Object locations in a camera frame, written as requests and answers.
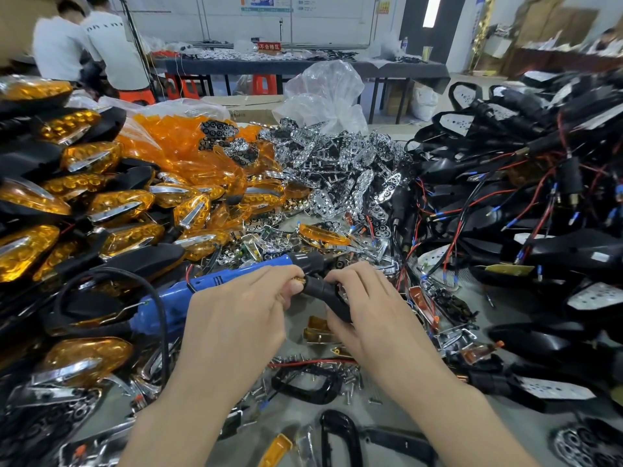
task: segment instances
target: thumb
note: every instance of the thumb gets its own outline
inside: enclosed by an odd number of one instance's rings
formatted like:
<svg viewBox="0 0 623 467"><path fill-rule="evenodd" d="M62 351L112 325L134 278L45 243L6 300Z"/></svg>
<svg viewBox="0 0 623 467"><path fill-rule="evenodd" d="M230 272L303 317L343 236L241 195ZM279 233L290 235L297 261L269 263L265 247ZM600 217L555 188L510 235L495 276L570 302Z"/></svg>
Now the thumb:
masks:
<svg viewBox="0 0 623 467"><path fill-rule="evenodd" d="M362 359L363 351L361 349L361 342L354 327L348 324L326 307L326 321L329 325L329 329L333 331L333 334L339 337L339 340L344 344L348 351L353 355L356 361L360 362Z"/></svg>

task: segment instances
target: poster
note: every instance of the poster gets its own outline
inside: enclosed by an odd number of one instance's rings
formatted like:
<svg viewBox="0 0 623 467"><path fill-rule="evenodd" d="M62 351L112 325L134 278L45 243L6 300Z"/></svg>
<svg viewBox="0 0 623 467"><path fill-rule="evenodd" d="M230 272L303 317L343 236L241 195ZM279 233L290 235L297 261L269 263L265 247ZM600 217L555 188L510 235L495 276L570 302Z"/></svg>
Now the poster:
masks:
<svg viewBox="0 0 623 467"><path fill-rule="evenodd" d="M240 0L243 14L279 14L290 13L290 0Z"/></svg>

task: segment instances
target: blue electric screwdriver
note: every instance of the blue electric screwdriver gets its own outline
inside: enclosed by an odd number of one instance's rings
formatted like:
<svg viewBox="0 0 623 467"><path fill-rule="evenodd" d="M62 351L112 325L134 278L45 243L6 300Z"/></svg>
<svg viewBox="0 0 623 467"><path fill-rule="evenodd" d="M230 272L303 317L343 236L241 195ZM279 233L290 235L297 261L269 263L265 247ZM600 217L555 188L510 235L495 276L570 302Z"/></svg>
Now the blue electric screwdriver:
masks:
<svg viewBox="0 0 623 467"><path fill-rule="evenodd" d="M248 274L267 265L298 265L307 273L321 272L324 270L325 256L317 251L310 253L289 253L276 259L253 264L249 267L235 270L221 270L201 277L191 279L190 283L197 290L205 290L217 285L232 281L234 278ZM159 290L158 294L165 304L166 322L168 333L177 332L184 327L186 313L190 304L192 292L188 289L186 281L180 281L167 289ZM129 320L132 331L156 336L160 334L160 320L158 311L151 297L144 297L136 314Z"/></svg>

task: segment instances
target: floor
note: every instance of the floor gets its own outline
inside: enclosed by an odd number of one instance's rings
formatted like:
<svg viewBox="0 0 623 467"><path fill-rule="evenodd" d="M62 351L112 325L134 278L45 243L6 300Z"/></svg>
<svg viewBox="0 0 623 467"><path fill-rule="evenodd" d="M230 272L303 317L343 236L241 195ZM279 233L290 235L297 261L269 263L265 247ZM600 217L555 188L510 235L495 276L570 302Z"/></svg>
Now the floor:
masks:
<svg viewBox="0 0 623 467"><path fill-rule="evenodd" d="M485 89L489 85L498 83L500 79L494 78L470 78L454 76L453 81L476 81ZM362 95L364 111L370 105L371 91L370 86ZM440 100L438 111L451 109L447 96ZM370 129L378 129L383 133L390 134L394 139L407 140L413 137L421 124L389 125L383 124L383 117L377 116L378 124ZM487 289L490 298L494 302L495 308L491 307L483 295L482 287L471 278L466 271L460 275L462 288L458 290L457 296L462 298L472 311L479 311L477 323L481 329L494 324L505 322L520 322L529 319L528 313L539 311L538 302L533 301L530 294L510 292L496 288ZM280 350L280 354L303 353L307 356L321 356L309 346L300 344L301 331L305 327L307 318L311 314L323 316L323 306L318 301L307 298L296 298L293 301L291 310L287 317L288 340ZM509 353L501 351L501 355L507 361L513 359ZM326 407L317 407L297 400L289 399L284 396L277 396L263 413L260 421L256 425L243 429L237 436L218 443L210 456L207 465L210 467L243 466L255 467L264 451L279 433L285 432L292 434L298 426L306 425L317 420L320 412L327 408L334 408L348 414L358 426L389 426L391 428L401 428L404 430L418 431L417 426L408 416L386 396L383 396L378 388L370 380L367 380L366 388L362 392L355 390L353 403L347 405L344 397L339 397ZM370 405L367 400L370 396L380 397L383 405ZM559 415L544 415L526 409L507 399L489 397L492 407L509 427L519 442L545 467L563 467L565 463L559 461L549 450L548 440L552 430L562 427L574 421L575 417L571 413ZM594 400L584 408L579 410L580 415L598 416L604 418L609 423L623 429L623 422L616 415L608 404L601 400ZM123 421L123 417L128 414L128 399L120 395L119 391L113 390L107 396L102 408L87 423L81 435L90 435L99 430L110 427ZM334 465L345 466L347 461L344 458L345 448L342 442L331 439L334 447ZM392 466L422 466L416 460L402 456L374 445L362 444L366 465L392 465ZM280 463L280 467L293 467L299 465L294 451L286 455Z"/></svg>

